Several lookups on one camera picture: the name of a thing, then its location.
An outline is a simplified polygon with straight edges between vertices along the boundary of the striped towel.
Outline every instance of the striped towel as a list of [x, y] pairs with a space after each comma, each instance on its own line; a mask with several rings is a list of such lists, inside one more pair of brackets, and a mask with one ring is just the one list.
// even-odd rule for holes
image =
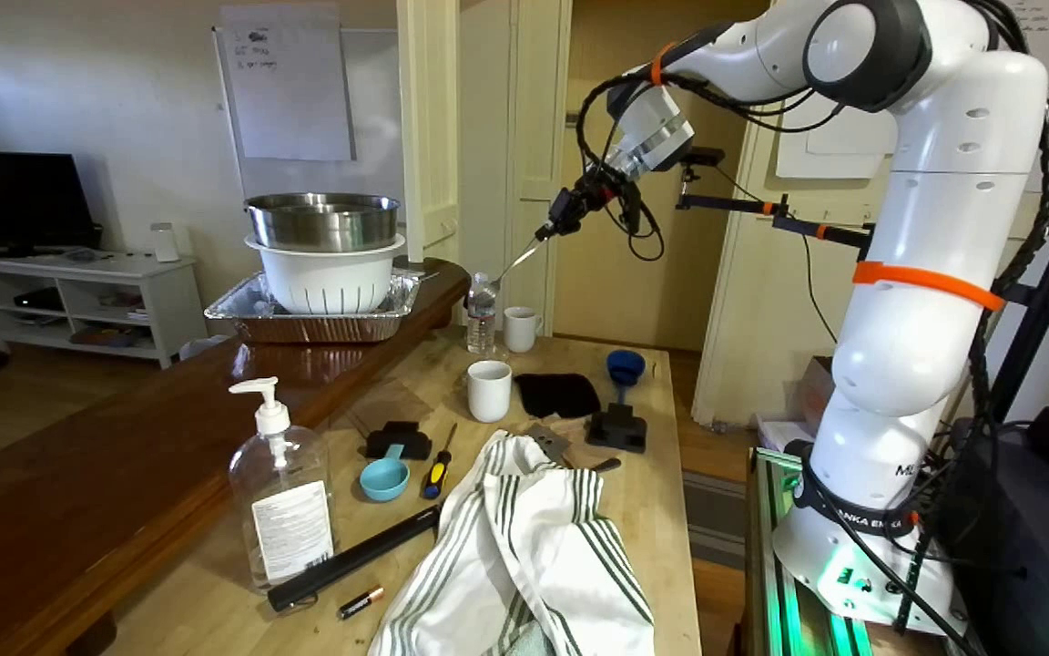
[[393, 599], [371, 656], [651, 654], [651, 614], [601, 474], [497, 433], [440, 516], [440, 541]]

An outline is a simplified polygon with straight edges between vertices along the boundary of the wooden floor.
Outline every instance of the wooden floor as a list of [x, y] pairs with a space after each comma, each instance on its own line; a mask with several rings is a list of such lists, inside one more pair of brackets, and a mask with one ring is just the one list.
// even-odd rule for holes
[[[691, 423], [691, 392], [701, 356], [672, 354], [677, 433], [684, 472], [746, 486], [746, 433], [715, 433]], [[124, 399], [128, 386], [153, 381], [153, 360], [91, 356], [61, 352], [20, 348], [0, 370], [0, 450], [87, 404]], [[705, 654], [725, 656], [731, 629], [742, 616], [742, 571], [715, 563], [696, 563], [696, 593], [705, 624]]]

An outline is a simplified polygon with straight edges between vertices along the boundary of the soap dispenser pump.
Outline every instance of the soap dispenser pump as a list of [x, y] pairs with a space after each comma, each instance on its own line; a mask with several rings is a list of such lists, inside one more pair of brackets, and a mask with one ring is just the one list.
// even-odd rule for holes
[[335, 554], [328, 450], [321, 433], [292, 426], [277, 377], [232, 382], [230, 394], [263, 394], [254, 433], [230, 459], [236, 530], [263, 590]]

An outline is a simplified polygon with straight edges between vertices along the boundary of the pump bottle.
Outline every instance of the pump bottle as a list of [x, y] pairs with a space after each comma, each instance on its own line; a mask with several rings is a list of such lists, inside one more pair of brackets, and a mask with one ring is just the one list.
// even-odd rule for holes
[[259, 433], [232, 452], [230, 486], [253, 586], [265, 590], [335, 554], [328, 450], [321, 433], [292, 426], [274, 377], [232, 382], [230, 394], [263, 394]]

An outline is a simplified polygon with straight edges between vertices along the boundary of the metal bowl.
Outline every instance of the metal bowl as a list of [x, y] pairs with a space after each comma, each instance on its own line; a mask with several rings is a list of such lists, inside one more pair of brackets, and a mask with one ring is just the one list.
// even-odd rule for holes
[[244, 200], [249, 241], [287, 252], [371, 252], [397, 245], [397, 200], [371, 192], [271, 192]]

